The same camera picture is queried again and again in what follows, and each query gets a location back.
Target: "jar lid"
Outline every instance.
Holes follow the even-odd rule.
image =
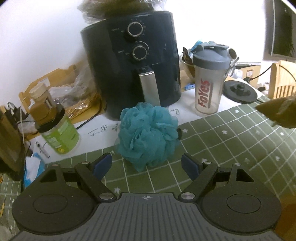
[[[38,83],[35,87],[30,90],[30,96],[33,100],[37,99],[47,91],[47,87],[44,83]]]
[[[251,104],[258,98],[253,87],[237,80],[225,81],[223,84],[223,94],[228,99],[241,104]]]
[[[54,120],[47,122],[43,125],[38,125],[37,122],[35,122],[35,128],[37,131],[39,131],[39,133],[44,133],[47,132],[49,130],[51,130],[52,128],[54,128],[64,117],[65,115],[65,109],[63,108],[63,106],[61,104],[57,104],[57,115],[55,117]]]
[[[203,69],[227,70],[231,61],[228,48],[213,41],[202,43],[194,50],[193,64]]]

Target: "mesh loofah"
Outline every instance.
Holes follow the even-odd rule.
[[[138,103],[124,109],[120,116],[118,152],[141,172],[154,167],[174,154],[178,140],[178,120],[160,106]]]

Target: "air fryer knob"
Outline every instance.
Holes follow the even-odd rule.
[[[132,22],[128,25],[128,34],[132,37],[138,37],[143,32],[143,26],[139,22]]]
[[[133,48],[132,57],[135,60],[143,60],[147,56],[147,49],[143,45],[137,45]]]

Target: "cutting mat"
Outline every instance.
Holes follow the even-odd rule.
[[[179,195],[191,180],[181,167],[181,156],[189,153],[200,159],[231,167],[234,163],[246,166],[278,197],[296,194],[296,132],[294,129],[272,127],[272,122],[255,110],[256,103],[240,105],[179,126],[182,140],[175,155],[162,165],[147,167],[138,173],[132,165],[108,147],[58,163],[74,167],[82,161],[93,162],[102,154],[112,154],[112,168],[102,182],[117,196],[122,192],[173,192]],[[18,230],[11,215],[11,205],[19,194],[20,183],[7,176],[1,184],[0,198],[6,197],[1,224],[13,234]]]

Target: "green plastic jar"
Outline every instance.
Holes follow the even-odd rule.
[[[35,128],[58,154],[70,152],[79,141],[79,133],[61,104],[57,105],[57,115],[53,121],[41,126],[35,123]]]

